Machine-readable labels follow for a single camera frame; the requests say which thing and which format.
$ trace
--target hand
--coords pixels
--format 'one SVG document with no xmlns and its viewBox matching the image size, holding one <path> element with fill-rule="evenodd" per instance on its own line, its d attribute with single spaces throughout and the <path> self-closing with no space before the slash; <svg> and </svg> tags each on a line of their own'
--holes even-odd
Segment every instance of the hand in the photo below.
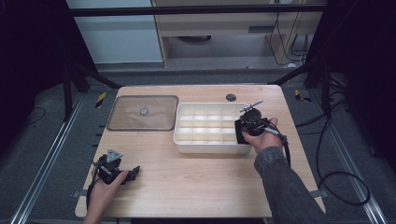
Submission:
<svg viewBox="0 0 396 224">
<path fill-rule="evenodd" d="M 277 118 L 272 118 L 269 121 L 275 126 L 277 125 Z M 267 147 L 283 147 L 279 137 L 273 133 L 263 132 L 259 136 L 251 136 L 246 132 L 242 132 L 242 135 L 244 135 L 245 141 L 254 147 L 257 154 Z"/>
<path fill-rule="evenodd" d="M 88 208 L 87 216 L 84 218 L 84 224 L 101 223 L 103 213 L 113 200 L 120 184 L 127 175 L 128 171 L 122 171 L 109 185 L 103 182 L 102 179 L 98 179 L 99 177 L 95 177 L 98 180 L 94 184 L 91 192 L 90 206 Z"/>
</svg>

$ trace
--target metal rail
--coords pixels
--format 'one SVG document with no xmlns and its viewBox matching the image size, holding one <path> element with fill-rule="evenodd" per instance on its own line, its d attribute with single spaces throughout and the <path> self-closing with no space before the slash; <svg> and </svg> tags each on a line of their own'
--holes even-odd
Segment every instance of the metal rail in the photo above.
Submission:
<svg viewBox="0 0 396 224">
<path fill-rule="evenodd" d="M 20 206 L 15 211 L 14 215 L 11 218 L 11 224 L 23 224 L 26 222 L 27 218 L 29 217 L 30 212 L 32 211 L 33 206 L 35 205 L 35 201 L 38 198 L 41 190 L 46 183 L 46 180 L 50 174 L 53 164 L 58 157 L 59 152 L 62 149 L 64 144 L 64 140 L 66 139 L 75 119 L 78 114 L 78 111 L 81 108 L 81 103 L 84 99 L 84 93 L 78 93 L 78 97 L 76 99 L 73 113 L 71 114 L 69 120 L 65 121 L 61 127 L 61 130 L 58 132 L 55 140 L 52 143 L 49 152 L 44 159 L 40 169 L 35 176 L 35 180 L 33 181 L 32 185 L 26 192 Z"/>
<path fill-rule="evenodd" d="M 71 8 L 68 10 L 49 9 L 43 13 L 73 17 L 98 16 L 142 16 L 174 14 L 214 14 L 214 13 L 259 13 L 259 12 L 316 12 L 340 9 L 341 5 L 328 4 L 286 4 L 286 5 L 228 5 L 228 6 L 188 6 L 188 7 L 114 7 L 114 8 Z"/>
<path fill-rule="evenodd" d="M 309 91 L 310 95 L 312 96 L 313 102 L 315 102 L 318 110 L 320 113 L 323 113 L 323 110 L 320 105 L 320 97 L 318 93 L 315 91 Z M 338 154 L 341 163 L 343 163 L 344 168 L 347 172 L 358 176 L 360 179 L 364 180 L 359 168 L 352 160 L 351 156 L 347 151 L 347 147 L 344 145 L 341 136 L 339 135 L 335 126 L 330 123 L 329 126 L 329 133 L 331 135 L 332 141 L 334 143 L 335 151 Z M 360 200 L 364 200 L 366 197 L 366 189 L 362 186 L 362 184 L 355 178 L 350 178 L 350 182 L 358 195 Z M 378 203 L 375 200 L 373 194 L 371 194 L 370 200 L 363 206 L 364 210 L 366 211 L 367 217 L 370 218 L 370 221 L 375 224 L 385 224 L 388 223 L 382 213 L 381 208 L 379 207 Z"/>
</svg>

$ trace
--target transparent container lid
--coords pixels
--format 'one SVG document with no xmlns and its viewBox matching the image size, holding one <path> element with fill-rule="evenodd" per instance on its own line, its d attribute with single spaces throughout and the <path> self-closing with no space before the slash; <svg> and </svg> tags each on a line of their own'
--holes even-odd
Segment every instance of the transparent container lid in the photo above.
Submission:
<svg viewBox="0 0 396 224">
<path fill-rule="evenodd" d="M 130 95 L 116 99 L 107 129 L 110 131 L 171 131 L 175 128 L 175 95 Z"/>
</svg>

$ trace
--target sleeve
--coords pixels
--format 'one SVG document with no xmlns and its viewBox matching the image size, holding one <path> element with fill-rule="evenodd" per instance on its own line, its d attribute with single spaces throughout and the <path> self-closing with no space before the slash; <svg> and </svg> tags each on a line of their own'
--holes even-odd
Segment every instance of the sleeve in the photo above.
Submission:
<svg viewBox="0 0 396 224">
<path fill-rule="evenodd" d="M 275 223 L 328 223 L 301 178 L 289 168 L 279 147 L 268 147 L 256 157 Z"/>
</svg>

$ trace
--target table surface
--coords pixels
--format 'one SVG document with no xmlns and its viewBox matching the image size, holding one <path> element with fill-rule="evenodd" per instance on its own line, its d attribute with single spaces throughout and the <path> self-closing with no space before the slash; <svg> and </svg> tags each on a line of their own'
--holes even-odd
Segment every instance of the table surface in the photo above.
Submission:
<svg viewBox="0 0 396 224">
<path fill-rule="evenodd" d="M 280 87 L 272 85 L 137 86 L 123 87 L 123 95 L 176 95 L 180 103 L 252 104 L 266 118 L 277 117 L 278 129 L 290 143 L 291 167 L 308 190 L 318 189 L 300 138 Z M 137 165 L 136 181 L 121 186 L 106 217 L 270 217 L 262 179 L 253 167 L 254 149 L 248 154 L 190 154 L 177 151 L 173 131 L 111 132 L 104 130 L 94 160 L 112 148 L 123 154 L 121 170 Z M 84 189 L 92 181 L 87 174 Z M 316 198 L 324 211 L 320 198 Z M 85 197 L 80 196 L 76 215 L 85 217 Z"/>
</svg>

